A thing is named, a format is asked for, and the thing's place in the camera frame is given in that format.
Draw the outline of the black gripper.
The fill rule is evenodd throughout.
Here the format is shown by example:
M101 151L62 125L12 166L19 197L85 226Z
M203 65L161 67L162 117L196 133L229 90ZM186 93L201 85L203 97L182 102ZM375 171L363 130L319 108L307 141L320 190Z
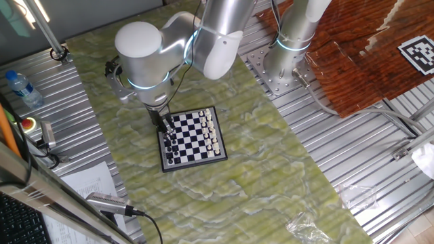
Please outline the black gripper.
M146 105L151 121L156 126L159 132L165 135L172 135L175 131L173 118L170 115L168 104L160 104L159 106Z

